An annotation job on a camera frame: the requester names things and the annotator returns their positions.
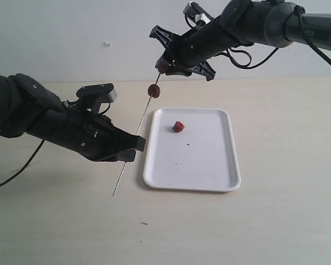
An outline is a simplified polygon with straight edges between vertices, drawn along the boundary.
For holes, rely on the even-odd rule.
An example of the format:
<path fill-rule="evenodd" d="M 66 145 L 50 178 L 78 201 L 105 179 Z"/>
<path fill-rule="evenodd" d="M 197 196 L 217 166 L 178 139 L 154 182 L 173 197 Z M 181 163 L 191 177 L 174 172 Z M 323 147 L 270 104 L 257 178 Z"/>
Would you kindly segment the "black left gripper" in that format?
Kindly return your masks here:
<path fill-rule="evenodd" d="M 146 140 L 116 128 L 105 116 L 69 107 L 44 115 L 44 139 L 93 162 L 133 162 Z"/>

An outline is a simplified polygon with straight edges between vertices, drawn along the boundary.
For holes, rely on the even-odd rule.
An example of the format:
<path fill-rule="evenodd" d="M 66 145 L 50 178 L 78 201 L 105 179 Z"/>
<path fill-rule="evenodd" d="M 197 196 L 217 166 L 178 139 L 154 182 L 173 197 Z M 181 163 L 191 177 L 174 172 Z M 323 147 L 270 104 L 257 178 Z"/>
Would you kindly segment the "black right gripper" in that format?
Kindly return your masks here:
<path fill-rule="evenodd" d="M 215 78 L 216 71 L 207 62 L 216 55 L 215 45 L 197 30 L 178 35 L 156 25 L 150 38 L 158 40 L 164 47 L 155 68 L 167 69 L 165 75 L 191 76 L 194 73 L 204 76 L 207 81 Z"/>

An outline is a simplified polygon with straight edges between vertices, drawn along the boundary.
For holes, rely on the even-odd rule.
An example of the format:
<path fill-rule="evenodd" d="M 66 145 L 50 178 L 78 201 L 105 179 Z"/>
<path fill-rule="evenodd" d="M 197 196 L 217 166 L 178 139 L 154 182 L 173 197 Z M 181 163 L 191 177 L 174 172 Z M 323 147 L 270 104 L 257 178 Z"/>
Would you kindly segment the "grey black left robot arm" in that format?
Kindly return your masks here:
<path fill-rule="evenodd" d="M 146 140 L 115 127 L 99 110 L 115 101 L 113 84 L 84 86 L 76 96 L 74 102 L 62 101 L 30 76 L 0 75 L 0 136 L 26 133 L 94 162 L 134 161 Z"/>

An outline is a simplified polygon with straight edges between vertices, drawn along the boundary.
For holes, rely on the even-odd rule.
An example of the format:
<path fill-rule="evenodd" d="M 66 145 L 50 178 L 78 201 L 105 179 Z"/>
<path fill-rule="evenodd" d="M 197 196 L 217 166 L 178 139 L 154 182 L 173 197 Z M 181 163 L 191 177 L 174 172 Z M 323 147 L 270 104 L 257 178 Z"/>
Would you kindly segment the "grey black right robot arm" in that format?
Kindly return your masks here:
<path fill-rule="evenodd" d="M 216 72 L 208 59 L 217 56 L 250 70 L 250 64 L 239 64 L 232 54 L 254 44 L 271 46 L 273 52 L 292 43 L 305 44 L 331 66 L 331 14 L 307 14 L 287 1 L 230 1 L 216 18 L 190 1 L 183 14 L 186 22 L 193 23 L 183 35 L 158 25 L 150 32 L 150 38 L 164 47 L 155 65 L 161 74 L 189 77 L 195 73 L 211 81 Z"/>

